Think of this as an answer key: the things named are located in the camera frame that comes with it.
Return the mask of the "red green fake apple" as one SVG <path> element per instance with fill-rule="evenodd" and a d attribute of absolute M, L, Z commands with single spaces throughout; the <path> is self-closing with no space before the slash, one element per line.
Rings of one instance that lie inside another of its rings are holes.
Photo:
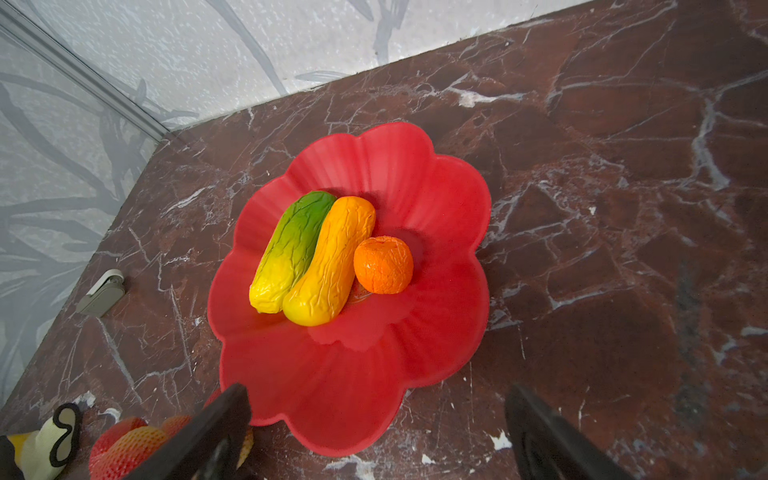
<path fill-rule="evenodd" d="M 149 426 L 139 417 L 116 423 L 99 437 L 91 450 L 90 478 L 123 479 L 191 420 L 191 416 L 178 415 L 166 419 L 159 428 Z"/>

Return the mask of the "yellow fake corn fruit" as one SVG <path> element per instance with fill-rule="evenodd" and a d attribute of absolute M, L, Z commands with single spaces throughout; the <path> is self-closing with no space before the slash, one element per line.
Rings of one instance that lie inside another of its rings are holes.
<path fill-rule="evenodd" d="M 334 320 L 344 308 L 355 279 L 354 253 L 373 231 L 376 210 L 357 196 L 337 199 L 325 217 L 314 256 L 283 302 L 283 313 L 305 327 Z"/>

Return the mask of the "green yellow fake cucumber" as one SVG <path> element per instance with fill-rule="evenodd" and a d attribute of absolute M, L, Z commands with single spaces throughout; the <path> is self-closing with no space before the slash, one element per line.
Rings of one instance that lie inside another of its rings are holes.
<path fill-rule="evenodd" d="M 322 224 L 337 197 L 312 191 L 282 214 L 261 257 L 249 288 L 249 301 L 262 314 L 282 310 L 283 300 L 305 274 Z"/>

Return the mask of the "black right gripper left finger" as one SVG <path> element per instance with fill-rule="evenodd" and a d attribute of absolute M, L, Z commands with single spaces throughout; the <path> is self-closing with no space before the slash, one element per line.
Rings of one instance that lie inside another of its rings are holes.
<path fill-rule="evenodd" d="M 127 477 L 233 479 L 251 450 L 250 419 L 247 389 L 235 383 Z"/>

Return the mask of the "small fake orange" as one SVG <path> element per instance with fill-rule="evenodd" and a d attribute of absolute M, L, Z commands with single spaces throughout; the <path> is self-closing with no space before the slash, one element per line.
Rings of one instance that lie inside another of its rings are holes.
<path fill-rule="evenodd" d="M 354 271 L 363 288 L 374 294 L 398 294 L 410 284 L 414 260 L 408 245 L 392 236 L 370 237 L 354 252 Z"/>

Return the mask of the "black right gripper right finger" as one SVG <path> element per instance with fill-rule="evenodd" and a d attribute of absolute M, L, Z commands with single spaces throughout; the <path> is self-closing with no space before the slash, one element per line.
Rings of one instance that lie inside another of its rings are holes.
<path fill-rule="evenodd" d="M 505 420 L 522 479 L 629 479 L 533 391 L 514 385 L 505 400 Z"/>

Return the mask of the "yellow white object under arm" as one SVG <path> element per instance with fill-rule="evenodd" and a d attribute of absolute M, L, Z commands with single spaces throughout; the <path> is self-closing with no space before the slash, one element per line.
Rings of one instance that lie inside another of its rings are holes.
<path fill-rule="evenodd" d="M 76 457 L 82 412 L 74 403 L 59 405 L 38 429 L 1 435 L 2 479 L 55 479 Z"/>

